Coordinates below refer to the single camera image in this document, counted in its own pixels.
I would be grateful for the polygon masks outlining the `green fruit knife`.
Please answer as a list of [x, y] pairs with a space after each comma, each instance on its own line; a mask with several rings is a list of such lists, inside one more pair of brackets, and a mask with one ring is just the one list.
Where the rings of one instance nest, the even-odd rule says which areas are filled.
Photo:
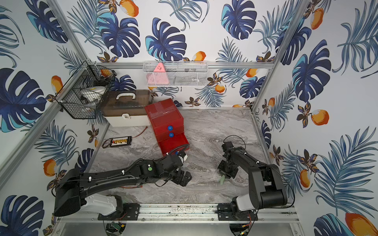
[[220, 184], [223, 185], [223, 184], [224, 184], [224, 181], [225, 181], [225, 175], [222, 175], [222, 176], [221, 176], [221, 179], [220, 179]]

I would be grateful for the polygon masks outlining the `red three-drawer cabinet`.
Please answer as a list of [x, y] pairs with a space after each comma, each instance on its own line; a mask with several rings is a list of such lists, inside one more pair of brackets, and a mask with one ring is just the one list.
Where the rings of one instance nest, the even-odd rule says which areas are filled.
[[184, 118], [172, 99], [148, 105], [145, 111], [163, 155], [189, 143], [184, 132]]

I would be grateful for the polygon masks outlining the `red top drawer blue knob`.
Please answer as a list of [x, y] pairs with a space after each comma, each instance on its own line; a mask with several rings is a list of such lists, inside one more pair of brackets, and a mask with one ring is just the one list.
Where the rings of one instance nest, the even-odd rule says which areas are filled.
[[153, 119], [151, 120], [151, 125], [153, 127], [153, 130], [155, 129], [163, 129], [166, 128], [168, 130], [173, 130], [174, 128], [184, 128], [184, 119], [166, 119], [166, 118], [159, 118], [159, 119]]

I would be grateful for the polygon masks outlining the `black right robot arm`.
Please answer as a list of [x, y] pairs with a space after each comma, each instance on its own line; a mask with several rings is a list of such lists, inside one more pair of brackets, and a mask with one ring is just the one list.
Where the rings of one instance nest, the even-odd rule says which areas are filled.
[[218, 166], [221, 175], [233, 179], [239, 168], [248, 174], [248, 193], [233, 200], [239, 211], [287, 205], [283, 179], [276, 165], [257, 160], [243, 147], [234, 147], [232, 142], [224, 142], [222, 150], [224, 160]]

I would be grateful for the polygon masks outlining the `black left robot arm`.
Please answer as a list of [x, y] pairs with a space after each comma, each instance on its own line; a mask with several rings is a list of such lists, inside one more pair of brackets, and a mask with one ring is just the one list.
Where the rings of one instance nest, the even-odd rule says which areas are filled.
[[183, 171], [182, 166], [181, 157], [173, 153], [157, 160], [138, 159], [129, 167], [107, 172], [82, 173], [76, 167], [56, 186], [54, 216], [74, 214], [89, 202], [88, 197], [113, 188], [155, 184], [160, 180], [185, 187], [192, 175]]

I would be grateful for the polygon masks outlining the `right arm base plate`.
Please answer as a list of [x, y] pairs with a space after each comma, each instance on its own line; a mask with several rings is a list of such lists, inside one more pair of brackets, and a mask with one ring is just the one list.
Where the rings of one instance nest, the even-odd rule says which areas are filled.
[[258, 220], [256, 210], [240, 211], [234, 203], [218, 204], [215, 213], [219, 221], [254, 221]]

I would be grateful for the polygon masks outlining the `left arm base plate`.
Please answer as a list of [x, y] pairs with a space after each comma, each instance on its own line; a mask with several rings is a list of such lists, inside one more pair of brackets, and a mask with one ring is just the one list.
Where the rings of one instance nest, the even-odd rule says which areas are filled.
[[140, 204], [135, 203], [121, 203], [116, 207], [116, 211], [111, 213], [108, 216], [102, 214], [98, 215], [98, 220], [102, 221], [122, 221], [122, 220], [131, 220], [136, 221], [139, 216]]

